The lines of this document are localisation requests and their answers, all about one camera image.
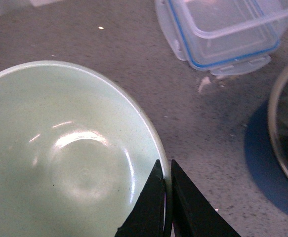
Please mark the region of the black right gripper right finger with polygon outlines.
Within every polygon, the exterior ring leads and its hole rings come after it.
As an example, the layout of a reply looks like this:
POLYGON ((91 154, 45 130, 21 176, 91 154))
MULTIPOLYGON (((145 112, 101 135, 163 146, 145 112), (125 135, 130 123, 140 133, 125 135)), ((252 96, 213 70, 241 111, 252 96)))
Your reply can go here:
POLYGON ((171 161, 173 228, 176 237, 238 237, 195 186, 177 161, 171 161))

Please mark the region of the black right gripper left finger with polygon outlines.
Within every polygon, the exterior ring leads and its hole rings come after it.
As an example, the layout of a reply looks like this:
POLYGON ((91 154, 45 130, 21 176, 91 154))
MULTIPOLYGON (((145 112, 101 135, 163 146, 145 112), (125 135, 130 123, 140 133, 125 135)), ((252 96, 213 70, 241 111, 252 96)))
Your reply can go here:
POLYGON ((138 200, 117 229, 117 237, 161 237, 164 233, 165 181, 156 160, 138 200))

